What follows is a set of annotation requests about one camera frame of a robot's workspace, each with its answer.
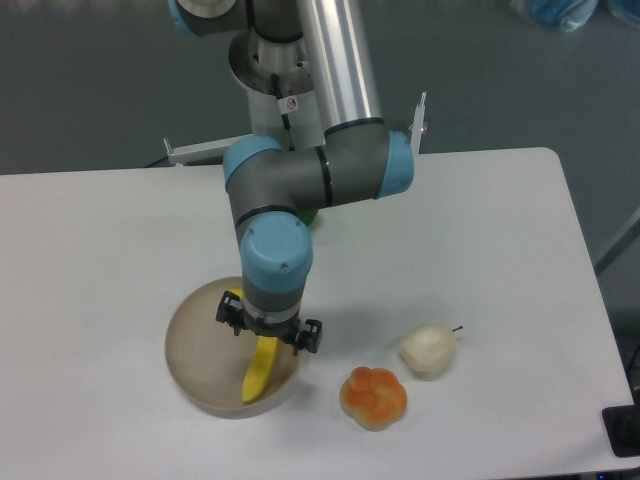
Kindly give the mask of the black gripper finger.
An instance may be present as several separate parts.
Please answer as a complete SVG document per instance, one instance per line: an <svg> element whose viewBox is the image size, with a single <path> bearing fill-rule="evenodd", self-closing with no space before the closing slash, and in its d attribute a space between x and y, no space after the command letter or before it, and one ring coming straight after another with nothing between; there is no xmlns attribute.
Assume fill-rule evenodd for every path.
<svg viewBox="0 0 640 480"><path fill-rule="evenodd" d="M241 297L236 293L224 293L217 307L216 321L227 324L234 335L239 336L244 329L244 309Z"/></svg>
<svg viewBox="0 0 640 480"><path fill-rule="evenodd" d="M293 354L298 355L302 351L317 353L322 341L322 327L322 322L316 319L307 319L304 324L297 320L287 334L287 344L292 347Z"/></svg>

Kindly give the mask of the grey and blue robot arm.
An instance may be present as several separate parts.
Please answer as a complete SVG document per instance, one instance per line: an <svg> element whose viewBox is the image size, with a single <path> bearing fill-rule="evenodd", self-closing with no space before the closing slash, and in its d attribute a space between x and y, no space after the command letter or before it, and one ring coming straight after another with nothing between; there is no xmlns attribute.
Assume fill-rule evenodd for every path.
<svg viewBox="0 0 640 480"><path fill-rule="evenodd" d="M303 216L406 191L414 176L407 136L382 118L355 1L173 1L175 24L198 37L235 31L229 62L249 90L276 101L311 94L317 137L294 140L294 123L255 128L223 156L242 265L241 294L224 293L216 318L235 331L316 352L317 320L301 320L312 240Z"/></svg>

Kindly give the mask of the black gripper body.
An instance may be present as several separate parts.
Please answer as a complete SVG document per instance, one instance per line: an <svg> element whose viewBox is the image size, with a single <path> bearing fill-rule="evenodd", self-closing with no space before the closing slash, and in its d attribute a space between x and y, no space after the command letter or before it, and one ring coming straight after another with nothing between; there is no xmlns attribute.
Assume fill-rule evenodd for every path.
<svg viewBox="0 0 640 480"><path fill-rule="evenodd" d="M267 322L263 317L254 317L247 310L243 313L245 326L256 335L265 337L285 337L299 328L299 317L293 315L284 321Z"/></svg>

